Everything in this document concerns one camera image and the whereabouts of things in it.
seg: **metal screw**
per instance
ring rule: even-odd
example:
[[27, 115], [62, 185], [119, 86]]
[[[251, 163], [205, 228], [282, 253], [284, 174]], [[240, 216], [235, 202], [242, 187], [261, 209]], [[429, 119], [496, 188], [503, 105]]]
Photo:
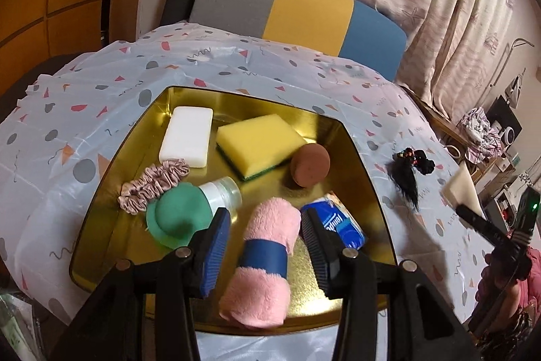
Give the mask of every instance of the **metal screw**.
[[175, 254], [176, 254], [177, 257], [179, 257], [179, 258], [190, 257], [190, 255], [191, 255], [191, 249], [188, 248], [188, 247], [181, 247], [181, 248], [177, 249], [177, 251], [175, 251]]
[[418, 266], [413, 260], [404, 260], [402, 262], [402, 268], [408, 272], [415, 272], [417, 271]]
[[128, 269], [132, 264], [129, 260], [126, 260], [125, 258], [119, 258], [116, 262], [116, 269], [119, 271], [125, 271]]
[[359, 255], [359, 252], [355, 248], [344, 248], [342, 255], [347, 258], [355, 258]]

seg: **hand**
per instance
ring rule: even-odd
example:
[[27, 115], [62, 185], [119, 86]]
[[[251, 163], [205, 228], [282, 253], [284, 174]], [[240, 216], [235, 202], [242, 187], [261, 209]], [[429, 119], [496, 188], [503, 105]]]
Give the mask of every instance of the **hand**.
[[[496, 286], [498, 289], [504, 289], [505, 284], [507, 283], [507, 280], [504, 280], [501, 277], [494, 279], [494, 276], [491, 273], [491, 261], [492, 255], [485, 255], [485, 262], [488, 266], [481, 272], [481, 281], [477, 286], [477, 293], [475, 294], [476, 301], [481, 302], [492, 286]], [[488, 329], [489, 332], [504, 330], [509, 326], [511, 318], [518, 310], [518, 305], [520, 303], [520, 284], [518, 283], [518, 280], [510, 283], [505, 289], [505, 292], [507, 293], [507, 297], [505, 298], [496, 319], [490, 325]]]

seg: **tray rim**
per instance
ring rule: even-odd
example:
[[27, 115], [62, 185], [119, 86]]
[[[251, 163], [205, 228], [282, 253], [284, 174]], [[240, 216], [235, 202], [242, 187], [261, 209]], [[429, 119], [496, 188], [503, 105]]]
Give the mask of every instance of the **tray rim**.
[[[93, 203], [94, 203], [94, 200], [96, 199], [96, 196], [97, 196], [97, 193], [98, 193], [98, 189], [101, 185], [101, 183], [103, 182], [103, 180], [105, 179], [105, 177], [107, 176], [107, 174], [109, 173], [109, 170], [110, 170], [110, 165], [113, 163], [113, 161], [115, 161], [118, 153], [121, 151], [121, 149], [124, 147], [124, 144], [126, 142], [126, 140], [129, 138], [129, 136], [132, 134], [133, 130], [135, 129], [135, 127], [137, 126], [137, 124], [139, 124], [139, 122], [144, 118], [144, 116], [147, 114], [147, 112], [150, 111], [152, 105], [154, 105], [154, 103], [156, 102], [156, 100], [159, 99], [159, 97], [165, 92], [167, 91], [167, 93], [170, 93], [171, 90], [173, 89], [188, 89], [188, 90], [192, 90], [192, 91], [209, 91], [209, 92], [215, 92], [215, 93], [218, 93], [218, 94], [228, 94], [228, 95], [234, 95], [234, 96], [243, 96], [247, 99], [254, 99], [254, 100], [260, 100], [260, 101], [266, 101], [268, 103], [273, 103], [273, 104], [279, 104], [279, 105], [282, 105], [282, 106], [285, 106], [285, 107], [289, 107], [289, 108], [294, 108], [294, 109], [299, 109], [301, 111], [305, 111], [305, 112], [309, 112], [309, 113], [313, 113], [315, 115], [318, 115], [318, 116], [321, 116], [320, 114], [318, 114], [317, 112], [314, 112], [312, 110], [308, 110], [308, 109], [303, 109], [303, 108], [299, 108], [299, 107], [296, 107], [296, 106], [293, 106], [293, 105], [290, 105], [290, 104], [286, 104], [286, 103], [280, 103], [278, 101], [274, 101], [274, 100], [269, 100], [269, 99], [266, 99], [266, 98], [260, 98], [260, 97], [254, 97], [254, 96], [249, 96], [249, 97], [246, 97], [244, 94], [242, 93], [236, 93], [236, 92], [231, 92], [231, 91], [219, 91], [219, 90], [216, 90], [216, 89], [212, 89], [212, 88], [205, 88], [205, 89], [202, 89], [200, 87], [193, 87], [193, 86], [178, 86], [178, 85], [170, 85], [170, 86], [166, 86], [157, 96], [156, 98], [154, 99], [154, 101], [152, 101], [152, 103], [150, 103], [148, 105], [148, 107], [145, 109], [145, 111], [141, 114], [141, 116], [137, 119], [137, 121], [134, 123], [133, 127], [130, 129], [130, 131], [128, 132], [128, 134], [126, 134], [126, 136], [124, 137], [124, 140], [122, 140], [122, 143], [120, 144], [120, 146], [118, 146], [118, 149], [116, 150], [113, 158], [111, 158], [111, 161], [109, 163], [109, 166], [107, 167], [107, 170], [105, 171], [105, 173], [103, 174], [102, 178], [100, 179], [99, 181], [99, 184], [98, 186], [96, 187], [96, 190], [94, 192], [94, 195], [92, 197], [92, 200], [90, 201], [90, 204], [88, 205], [88, 209], [87, 209], [87, 212], [85, 214], [85, 218], [83, 220], [83, 222], [81, 223], [80, 225], [80, 229], [79, 229], [79, 232], [77, 234], [77, 240], [75, 242], [75, 246], [74, 246], [74, 250], [73, 250], [73, 253], [71, 255], [71, 258], [70, 258], [70, 263], [69, 263], [69, 267], [68, 267], [68, 272], [69, 272], [69, 277], [71, 279], [71, 281], [75, 284], [75, 286], [77, 286], [78, 288], [82, 289], [83, 291], [85, 292], [88, 292], [88, 293], [92, 293], [94, 290], [89, 290], [86, 286], [82, 286], [81, 284], [79, 284], [76, 280], [75, 280], [75, 277], [74, 277], [74, 260], [75, 260], [75, 255], [77, 254], [77, 249], [79, 247], [79, 241], [80, 241], [80, 238], [83, 234], [83, 230], [85, 228], [85, 225], [87, 223], [87, 219], [88, 219], [88, 215], [89, 215], [89, 212], [90, 212], [90, 208], [92, 207]], [[337, 118], [334, 118], [334, 117], [330, 117], [330, 116], [327, 116], [327, 115], [324, 115], [324, 117], [326, 118], [329, 118], [329, 119], [332, 119], [332, 120], [335, 120], [337, 121], [339, 124], [341, 124], [345, 131], [347, 132], [347, 135], [348, 135], [348, 138], [350, 139], [350, 141], [353, 143], [353, 145], [355, 146], [355, 143], [353, 142], [353, 139], [351, 138], [351, 135], [347, 129], [347, 126], [345, 125], [345, 123]], [[368, 170], [366, 169], [366, 165], [364, 164], [364, 161], [362, 160], [362, 156], [361, 154], [359, 153], [359, 150], [357, 149], [357, 147], [355, 146], [355, 151], [357, 152], [357, 155], [359, 156], [359, 159], [361, 161], [361, 164], [362, 164], [362, 167], [364, 168], [364, 171], [366, 172], [368, 178], [369, 178], [369, 181], [370, 181], [370, 187], [372, 188], [372, 191], [374, 192], [375, 194], [375, 199], [377, 200], [377, 203], [378, 203], [378, 209], [380, 210], [381, 212], [381, 217], [382, 217], [382, 220], [383, 220], [383, 224], [385, 225], [385, 230], [387, 231], [387, 236], [389, 238], [389, 244], [390, 244], [390, 247], [391, 247], [391, 251], [392, 251], [392, 254], [393, 254], [393, 260], [394, 260], [394, 264], [395, 265], [398, 265], [398, 259], [397, 259], [397, 254], [396, 254], [396, 251], [394, 249], [394, 244], [393, 244], [393, 240], [392, 240], [392, 237], [391, 237], [391, 231], [389, 229], [389, 225], [387, 224], [387, 219], [385, 217], [385, 214], [384, 214], [384, 211], [383, 211], [383, 207], [381, 206], [381, 201], [378, 197], [378, 193], [376, 192], [376, 189], [374, 187], [374, 184], [372, 182], [372, 179], [368, 173]], [[259, 330], [256, 330], [256, 331], [246, 331], [246, 330], [243, 330], [243, 329], [235, 329], [236, 330], [236, 333], [225, 333], [223, 331], [219, 331], [219, 330], [214, 330], [214, 331], [210, 331], [210, 330], [197, 330], [197, 332], [205, 332], [205, 333], [215, 333], [215, 334], [218, 334], [218, 335], [239, 335], [239, 336], [262, 336], [262, 335], [288, 335], [290, 333], [297, 333], [297, 332], [305, 332], [307, 330], [313, 330], [313, 329], [322, 329], [322, 328], [327, 328], [329, 326], [334, 326], [338, 324], [338, 321], [336, 322], [332, 322], [332, 323], [329, 323], [329, 324], [323, 324], [321, 326], [318, 326], [318, 327], [314, 327], [314, 328], [311, 328], [311, 329], [298, 329], [298, 330], [290, 330], [288, 332], [275, 332], [275, 333], [266, 333], [265, 329], [259, 329]], [[213, 326], [213, 325], [206, 325], [207, 329], [209, 328], [216, 328], [216, 326]]]

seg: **black hair tie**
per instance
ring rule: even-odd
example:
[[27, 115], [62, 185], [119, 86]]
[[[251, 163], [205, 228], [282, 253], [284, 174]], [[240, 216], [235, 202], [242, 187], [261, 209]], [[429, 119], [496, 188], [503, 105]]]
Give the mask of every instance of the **black hair tie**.
[[402, 196], [409, 201], [416, 210], [419, 209], [419, 192], [413, 168], [421, 174], [429, 175], [434, 171], [435, 164], [432, 159], [426, 157], [424, 150], [413, 150], [407, 147], [394, 157], [389, 167], [389, 175], [393, 182], [400, 188]]

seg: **blue paper wrapper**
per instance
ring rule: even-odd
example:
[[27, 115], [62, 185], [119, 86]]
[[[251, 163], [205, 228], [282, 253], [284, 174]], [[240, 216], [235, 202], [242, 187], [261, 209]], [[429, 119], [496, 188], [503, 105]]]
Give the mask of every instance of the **blue paper wrapper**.
[[333, 192], [306, 204], [301, 210], [315, 208], [325, 229], [336, 231], [348, 248], [361, 248], [366, 242], [359, 224]]

